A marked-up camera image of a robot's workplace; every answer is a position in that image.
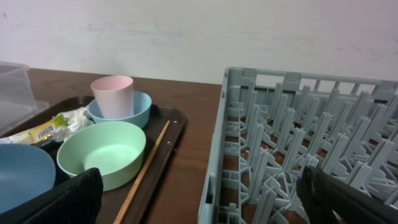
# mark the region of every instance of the wall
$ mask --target wall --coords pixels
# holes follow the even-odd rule
[[[0,60],[221,83],[226,67],[398,81],[398,1],[2,0]]]

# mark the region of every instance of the mint green bowl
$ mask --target mint green bowl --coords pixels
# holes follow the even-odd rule
[[[57,163],[70,177],[97,167],[104,190],[112,190],[138,173],[145,143],[144,132],[134,124],[122,121],[95,124],[61,145]]]

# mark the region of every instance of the gray dish rack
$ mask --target gray dish rack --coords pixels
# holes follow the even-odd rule
[[[391,81],[227,68],[198,223],[286,224],[292,212],[308,222],[295,181],[317,164],[398,208],[397,90]]]

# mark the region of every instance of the wooden chopstick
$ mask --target wooden chopstick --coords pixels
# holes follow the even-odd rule
[[[167,121],[162,132],[160,133],[159,137],[157,138],[154,147],[152,148],[147,160],[145,161],[144,166],[142,167],[140,173],[138,174],[137,179],[134,181],[134,183],[130,189],[130,192],[127,194],[127,197],[124,200],[123,205],[120,208],[118,215],[114,219],[113,224],[120,224],[123,221],[123,218],[126,216],[127,210],[129,209],[130,204],[131,204],[135,194],[137,193],[137,189],[138,189],[139,185],[141,184],[142,179],[143,179],[145,173],[147,172],[147,169],[148,169],[150,163],[152,162],[152,159],[157,151],[157,148],[159,147],[160,142],[163,139],[164,133],[166,132],[166,129],[169,126],[169,124],[170,124],[170,121]]]

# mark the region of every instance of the wooden table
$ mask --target wooden table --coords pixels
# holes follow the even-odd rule
[[[92,95],[90,83],[101,75],[31,69],[29,78],[35,99],[52,106],[74,96]],[[134,78],[134,89],[146,92],[153,104],[178,108],[188,118],[178,152],[143,221],[197,223],[221,85]]]

